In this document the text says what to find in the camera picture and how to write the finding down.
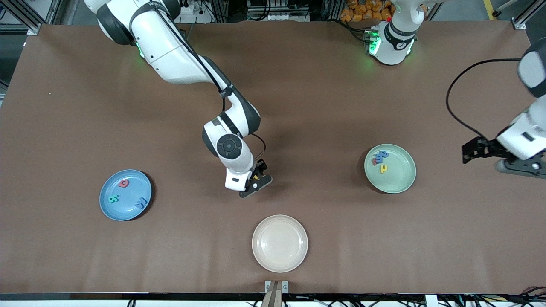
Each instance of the brown table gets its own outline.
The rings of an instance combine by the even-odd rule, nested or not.
[[[197,25],[190,42],[262,114],[274,182],[249,199],[223,187],[201,140],[221,108],[211,84],[171,85],[136,48],[98,27],[44,26],[29,37],[0,109],[0,291],[519,292],[546,284],[543,180],[461,164],[474,135],[444,97],[470,64],[521,56],[509,22],[429,22],[413,54],[387,67],[333,23]],[[533,98],[516,63],[470,71],[454,111],[490,137]],[[254,153],[261,144],[248,138]],[[370,189],[363,152],[408,150],[414,186]],[[97,198],[114,172],[155,183],[141,218],[115,222]],[[251,236],[273,214],[306,228],[307,258],[274,274]]]

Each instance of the plate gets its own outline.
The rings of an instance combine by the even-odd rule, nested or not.
[[[293,217],[273,215],[264,219],[252,235],[252,252],[258,263],[274,273],[297,268],[307,255],[307,233]]]
[[[114,221],[128,221],[139,216],[152,198],[152,184],[136,169],[115,173],[100,190],[100,209]]]
[[[383,161],[373,165],[376,155],[382,156]],[[366,155],[364,172],[374,187],[392,194],[409,189],[417,175],[411,155],[402,147],[393,144],[381,144],[372,148]]]

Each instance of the green plate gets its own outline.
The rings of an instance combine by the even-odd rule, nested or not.
[[[375,155],[388,153],[382,163],[373,165]],[[401,193],[411,187],[417,170],[411,155],[402,147],[393,144],[377,145],[368,152],[364,161],[364,172],[374,187],[386,193]]]

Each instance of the black circular joint cap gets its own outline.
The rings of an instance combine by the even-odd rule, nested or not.
[[[236,159],[241,155],[241,139],[234,134],[223,135],[216,143],[216,150],[226,159]]]

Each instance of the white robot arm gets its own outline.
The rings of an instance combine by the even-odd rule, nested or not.
[[[247,197],[271,183],[267,166],[254,157],[243,138],[258,130],[260,114],[207,57],[199,56],[171,17],[180,13],[178,0],[112,0],[97,10],[102,31],[114,42],[136,44],[143,58],[172,84],[214,83],[232,106],[203,127],[203,141],[226,167],[225,187]]]
[[[382,21],[372,30],[378,32],[370,43],[368,52],[381,63],[396,65],[410,54],[417,29],[425,19],[421,4],[439,3],[447,0],[391,0],[396,6],[390,22]]]
[[[531,46],[518,64],[521,82],[537,99],[494,140],[476,137],[462,147],[463,163],[474,158],[502,157],[499,172],[546,179],[546,38]]]

